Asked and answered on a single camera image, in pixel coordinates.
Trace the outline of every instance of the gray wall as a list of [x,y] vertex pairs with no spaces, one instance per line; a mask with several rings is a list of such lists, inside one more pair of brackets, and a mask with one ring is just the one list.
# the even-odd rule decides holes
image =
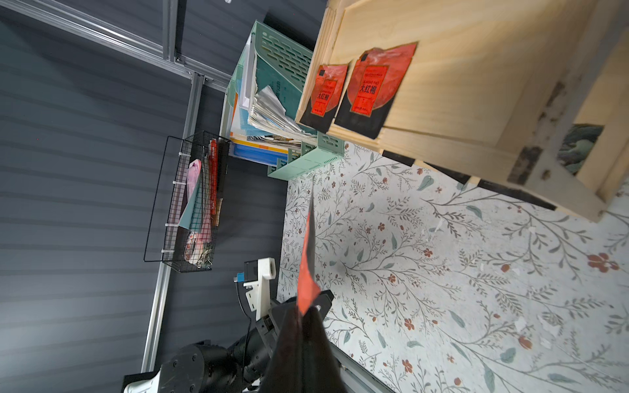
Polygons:
[[162,43],[162,0],[60,0],[72,8]]
[[142,253],[190,81],[3,8],[0,37],[0,392],[119,392],[142,362]]

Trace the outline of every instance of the wire mesh basket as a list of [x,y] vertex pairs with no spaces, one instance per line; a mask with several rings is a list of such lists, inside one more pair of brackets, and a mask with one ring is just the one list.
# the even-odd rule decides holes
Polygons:
[[212,269],[229,143],[206,131],[167,138],[145,262],[164,262],[180,273]]

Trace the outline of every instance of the wooden box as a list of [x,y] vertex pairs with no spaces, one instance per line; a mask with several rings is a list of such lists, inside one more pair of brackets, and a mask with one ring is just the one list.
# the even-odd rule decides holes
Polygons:
[[[629,165],[628,21],[627,0],[330,0],[304,92],[320,64],[418,42],[379,136],[330,135],[598,221]],[[557,161],[573,123],[604,126],[576,176]]]

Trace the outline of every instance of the red tea package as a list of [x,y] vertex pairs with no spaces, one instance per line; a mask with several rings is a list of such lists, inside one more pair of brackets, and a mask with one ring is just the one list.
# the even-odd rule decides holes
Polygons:
[[376,139],[416,47],[414,42],[364,52],[356,62],[334,124]]
[[343,92],[347,64],[320,65],[306,111],[299,122],[322,133],[328,132]]

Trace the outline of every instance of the floral tablecloth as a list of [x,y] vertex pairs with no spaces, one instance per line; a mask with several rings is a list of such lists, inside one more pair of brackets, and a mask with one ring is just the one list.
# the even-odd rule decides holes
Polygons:
[[594,224],[347,143],[289,182],[280,300],[313,187],[326,332],[393,390],[629,391],[626,184]]

